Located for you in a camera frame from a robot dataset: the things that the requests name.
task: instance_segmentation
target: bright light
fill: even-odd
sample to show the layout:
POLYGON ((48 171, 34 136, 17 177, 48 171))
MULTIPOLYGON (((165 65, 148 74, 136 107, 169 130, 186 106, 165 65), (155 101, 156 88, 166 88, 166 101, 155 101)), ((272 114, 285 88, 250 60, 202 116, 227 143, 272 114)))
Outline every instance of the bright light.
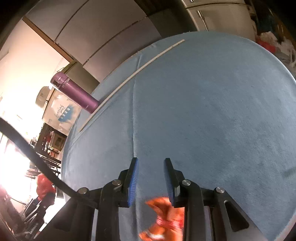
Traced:
POLYGON ((31 190, 31 179, 25 176, 29 166, 30 160, 15 151, 13 144, 8 144, 0 160, 0 183, 10 196, 25 203, 31 190))

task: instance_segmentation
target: blue tablecloth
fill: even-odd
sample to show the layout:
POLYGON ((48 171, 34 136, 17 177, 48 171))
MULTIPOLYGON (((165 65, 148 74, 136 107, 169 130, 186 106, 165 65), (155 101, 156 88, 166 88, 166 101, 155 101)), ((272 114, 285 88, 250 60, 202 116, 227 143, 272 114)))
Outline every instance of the blue tablecloth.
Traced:
POLYGON ((296 85, 256 43, 216 32, 160 40, 114 70, 93 92, 104 99, 147 61, 96 113, 82 111, 67 139, 62 179, 96 189, 140 160, 135 204, 120 209, 122 241, 155 221, 144 202, 167 196, 163 160, 201 187, 224 187, 274 240, 295 212, 296 85))

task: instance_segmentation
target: red item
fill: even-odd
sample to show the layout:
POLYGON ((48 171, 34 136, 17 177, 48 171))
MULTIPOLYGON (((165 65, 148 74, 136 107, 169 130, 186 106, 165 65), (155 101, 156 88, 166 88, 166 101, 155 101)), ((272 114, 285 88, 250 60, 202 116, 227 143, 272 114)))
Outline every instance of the red item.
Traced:
POLYGON ((262 41, 261 39, 257 38, 256 39, 256 43, 261 45, 263 48, 265 48, 266 50, 268 50, 271 53, 275 53, 276 52, 276 47, 273 45, 270 45, 267 42, 262 41))
POLYGON ((45 142, 50 142, 52 139, 52 136, 50 135, 50 133, 45 137, 45 142))
POLYGON ((143 241, 182 241, 184 208, 174 208, 168 197, 158 197, 146 202, 156 213, 156 222, 139 234, 143 241))
POLYGON ((52 186, 52 182, 43 174, 40 173, 36 177, 38 200, 41 201, 49 192, 56 193, 55 188, 52 186))

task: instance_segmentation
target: cabinet door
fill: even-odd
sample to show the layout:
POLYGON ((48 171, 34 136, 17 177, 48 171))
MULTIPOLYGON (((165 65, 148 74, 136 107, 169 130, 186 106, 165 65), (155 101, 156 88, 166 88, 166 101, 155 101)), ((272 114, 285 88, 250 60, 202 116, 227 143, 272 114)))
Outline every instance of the cabinet door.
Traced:
POLYGON ((208 30, 234 34, 255 41, 252 20, 244 4, 212 4, 193 7, 187 11, 198 31, 206 30, 207 25, 208 30))
POLYGON ((106 43, 84 65, 84 68, 99 82, 137 51, 161 39, 149 20, 144 18, 122 31, 106 43))
POLYGON ((55 41, 59 32, 87 0, 42 0, 27 13, 48 37, 55 41))
POLYGON ((212 3, 242 3, 245 4, 244 0, 180 0, 184 4, 185 8, 194 7, 212 3))
POLYGON ((106 42, 145 17, 133 0, 89 0, 56 42, 83 64, 106 42))

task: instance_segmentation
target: person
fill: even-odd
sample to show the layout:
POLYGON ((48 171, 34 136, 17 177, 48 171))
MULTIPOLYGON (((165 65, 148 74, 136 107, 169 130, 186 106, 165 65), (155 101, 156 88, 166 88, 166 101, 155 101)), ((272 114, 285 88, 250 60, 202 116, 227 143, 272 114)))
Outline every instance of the person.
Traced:
POLYGON ((18 211, 13 206, 6 189, 0 184, 0 215, 14 233, 24 230, 23 223, 18 211))
POLYGON ((52 140, 53 131, 51 131, 46 137, 45 137, 45 151, 47 152, 50 141, 52 140))
POLYGON ((52 198, 50 198, 51 201, 49 205, 53 205, 56 189, 52 186, 52 182, 43 173, 40 173, 36 177, 36 182, 37 182, 36 192, 38 194, 38 200, 41 201, 45 198, 47 194, 52 194, 50 195, 52 198))

